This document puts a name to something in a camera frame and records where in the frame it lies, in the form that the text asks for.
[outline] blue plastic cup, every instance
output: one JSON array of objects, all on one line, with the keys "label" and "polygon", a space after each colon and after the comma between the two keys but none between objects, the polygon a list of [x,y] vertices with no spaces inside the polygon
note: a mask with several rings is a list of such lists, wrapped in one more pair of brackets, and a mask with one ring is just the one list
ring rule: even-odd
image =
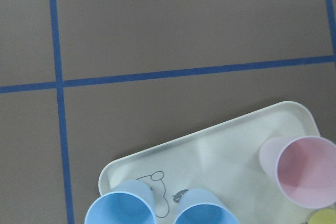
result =
[{"label": "blue plastic cup", "polygon": [[224,204],[206,189],[186,192],[176,211],[174,224],[239,224]]},{"label": "blue plastic cup", "polygon": [[152,190],[139,180],[127,180],[90,206],[85,224],[156,224]]}]

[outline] plastic cup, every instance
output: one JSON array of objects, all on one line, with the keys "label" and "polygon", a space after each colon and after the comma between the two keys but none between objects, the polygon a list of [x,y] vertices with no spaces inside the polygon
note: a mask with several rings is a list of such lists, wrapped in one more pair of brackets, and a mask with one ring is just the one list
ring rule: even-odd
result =
[{"label": "plastic cup", "polygon": [[264,172],[295,204],[311,209],[336,201],[336,145],[319,136],[275,137],[263,144]]},{"label": "plastic cup", "polygon": [[192,189],[181,198],[174,224],[239,224],[223,203],[206,189]]},{"label": "plastic cup", "polygon": [[85,224],[156,224],[154,196],[139,180],[127,180],[90,206]]},{"label": "plastic cup", "polygon": [[319,210],[309,218],[308,224],[336,224],[336,210]]}]

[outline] cup rim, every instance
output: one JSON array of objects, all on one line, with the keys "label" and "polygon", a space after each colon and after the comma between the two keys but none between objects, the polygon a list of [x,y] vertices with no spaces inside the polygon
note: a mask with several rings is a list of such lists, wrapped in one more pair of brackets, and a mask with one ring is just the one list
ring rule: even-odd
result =
[{"label": "cup rim", "polygon": [[143,202],[147,208],[149,209],[152,217],[153,217],[153,224],[156,224],[156,213],[154,212],[154,210],[152,209],[152,207],[142,198],[140,198],[138,195],[134,194],[134,193],[130,193],[129,191],[124,191],[124,190],[117,190],[117,191],[111,191],[107,194],[104,194],[102,196],[100,196],[99,198],[97,198],[92,204],[91,206],[89,207],[86,215],[85,215],[85,219],[84,219],[84,223],[86,224],[86,221],[87,221],[87,218],[88,218],[88,213],[91,211],[92,207],[96,204],[96,202],[98,202],[100,199],[104,198],[104,197],[108,197],[112,194],[128,194],[128,195],[131,195],[137,199],[139,199],[141,202]]},{"label": "cup rim", "polygon": [[189,209],[191,209],[191,208],[193,208],[193,207],[196,207],[196,206],[200,206],[200,205],[211,205],[211,206],[218,207],[218,208],[224,210],[225,212],[229,213],[229,214],[235,219],[236,223],[239,224],[239,221],[238,221],[238,219],[236,218],[236,216],[235,216],[233,213],[231,213],[226,207],[221,206],[221,205],[216,204],[216,203],[211,203],[211,202],[196,203],[196,204],[192,204],[192,205],[188,206],[188,207],[185,208],[183,211],[181,211],[179,215],[177,215],[177,216],[175,217],[175,220],[174,220],[173,223],[176,224],[176,222],[177,222],[178,219],[181,217],[181,215],[182,215],[183,213],[185,213],[187,210],[189,210]]},{"label": "cup rim", "polygon": [[301,140],[301,139],[303,139],[303,138],[316,138],[316,139],[318,139],[318,140],[321,140],[321,141],[324,141],[324,142],[327,142],[327,143],[331,144],[331,145],[336,149],[336,145],[335,145],[334,142],[332,142],[331,140],[326,139],[326,138],[324,138],[324,137],[322,137],[322,136],[307,135],[307,136],[298,136],[298,137],[294,138],[292,141],[290,141],[288,144],[286,144],[286,145],[281,149],[281,152],[279,153],[279,155],[278,155],[278,157],[277,157],[277,159],[276,159],[276,165],[275,165],[275,168],[274,168],[274,169],[275,169],[275,178],[276,178],[275,180],[276,180],[276,183],[277,183],[278,187],[280,188],[281,192],[282,192],[282,193],[283,193],[283,194],[284,194],[290,201],[292,201],[292,202],[295,203],[296,205],[298,205],[298,206],[300,206],[300,207],[303,207],[303,208],[308,208],[308,209],[320,209],[320,208],[324,208],[324,207],[327,207],[327,206],[333,204],[334,201],[329,202],[329,203],[324,204],[324,205],[321,205],[321,206],[305,206],[304,204],[301,204],[301,203],[299,203],[299,202],[293,200],[291,197],[289,197],[289,196],[287,195],[287,193],[284,191],[284,189],[282,188],[282,185],[281,185],[281,183],[280,183],[280,181],[279,181],[279,176],[278,176],[278,165],[279,165],[280,158],[281,158],[283,152],[284,152],[285,149],[286,149],[288,146],[290,146],[292,143],[294,143],[294,142],[296,142],[296,141],[298,141],[298,140]]}]

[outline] floor tile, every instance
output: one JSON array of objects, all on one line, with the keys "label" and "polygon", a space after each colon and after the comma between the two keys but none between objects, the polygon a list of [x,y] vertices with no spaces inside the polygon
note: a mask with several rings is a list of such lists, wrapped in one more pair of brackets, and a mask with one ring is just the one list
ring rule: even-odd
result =
[{"label": "floor tile", "polygon": [[58,0],[65,79],[331,55],[325,0]]},{"label": "floor tile", "polygon": [[56,91],[0,94],[0,223],[66,223]]},{"label": "floor tile", "polygon": [[49,0],[1,0],[0,86],[55,80]]},{"label": "floor tile", "polygon": [[321,134],[336,140],[335,78],[330,63],[66,88],[77,222],[110,161],[280,101],[305,105]]}]

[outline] cartoon drawing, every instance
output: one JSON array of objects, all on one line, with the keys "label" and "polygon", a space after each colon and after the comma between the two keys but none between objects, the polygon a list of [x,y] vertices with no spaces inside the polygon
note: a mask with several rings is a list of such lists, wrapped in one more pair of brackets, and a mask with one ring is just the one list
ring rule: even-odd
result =
[{"label": "cartoon drawing", "polygon": [[179,191],[177,194],[175,195],[172,195],[173,198],[173,201],[175,203],[179,203],[180,202],[180,199],[182,198],[182,196],[188,191],[188,189],[184,189],[184,190],[181,190]]},{"label": "cartoon drawing", "polygon": [[145,182],[153,190],[153,195],[156,203],[156,216],[158,218],[165,218],[169,212],[170,207],[168,200],[166,199],[166,186],[163,182],[164,172],[159,170],[151,175],[146,175],[137,178]]}]

